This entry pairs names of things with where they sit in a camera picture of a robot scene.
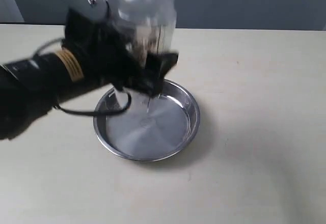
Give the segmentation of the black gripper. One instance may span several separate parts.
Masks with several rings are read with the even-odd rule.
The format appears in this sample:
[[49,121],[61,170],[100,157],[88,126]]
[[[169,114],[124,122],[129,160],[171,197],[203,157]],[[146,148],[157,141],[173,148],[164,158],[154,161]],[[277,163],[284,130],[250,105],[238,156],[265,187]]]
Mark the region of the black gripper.
[[147,53],[141,68],[126,50],[122,35],[110,23],[110,16],[93,21],[69,9],[62,47],[78,60],[84,76],[104,77],[118,90],[123,87],[155,97],[164,86],[165,76],[176,66],[178,52]]

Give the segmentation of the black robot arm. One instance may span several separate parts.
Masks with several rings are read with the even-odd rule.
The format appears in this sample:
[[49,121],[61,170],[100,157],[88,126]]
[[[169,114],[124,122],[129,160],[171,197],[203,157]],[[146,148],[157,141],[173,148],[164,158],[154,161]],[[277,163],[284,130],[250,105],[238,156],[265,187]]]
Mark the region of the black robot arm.
[[69,10],[58,51],[1,65],[1,139],[14,139],[61,103],[108,84],[127,95],[162,92],[178,53],[149,52],[142,66],[110,17],[93,21]]

